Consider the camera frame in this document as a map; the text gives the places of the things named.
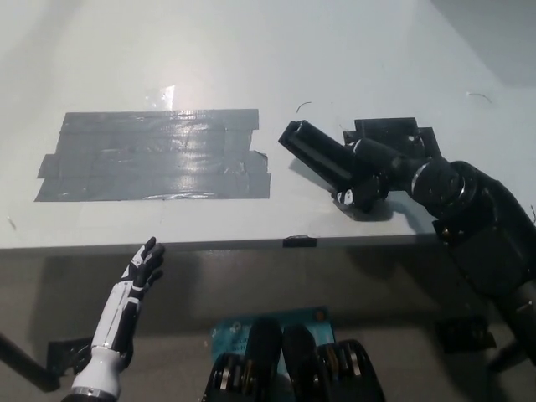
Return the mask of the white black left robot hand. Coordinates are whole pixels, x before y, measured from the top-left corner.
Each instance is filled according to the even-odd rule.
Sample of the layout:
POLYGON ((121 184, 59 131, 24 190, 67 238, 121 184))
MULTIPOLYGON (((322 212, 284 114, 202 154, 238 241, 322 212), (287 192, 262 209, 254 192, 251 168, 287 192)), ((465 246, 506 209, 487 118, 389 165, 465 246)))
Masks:
POLYGON ((165 247, 152 237, 130 259, 112 287, 97 324, 92 347, 128 354, 133 343, 143 298, 162 276, 165 247))

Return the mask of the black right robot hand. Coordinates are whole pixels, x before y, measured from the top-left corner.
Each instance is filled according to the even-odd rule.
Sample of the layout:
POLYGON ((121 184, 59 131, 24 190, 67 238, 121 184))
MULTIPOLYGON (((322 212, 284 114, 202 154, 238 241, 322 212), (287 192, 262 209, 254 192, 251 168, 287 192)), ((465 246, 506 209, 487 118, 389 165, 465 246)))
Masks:
POLYGON ((350 184, 338 190, 334 200, 346 210, 369 213, 390 191, 408 191, 424 158, 409 157, 392 147, 364 138, 352 147, 353 176, 350 184))

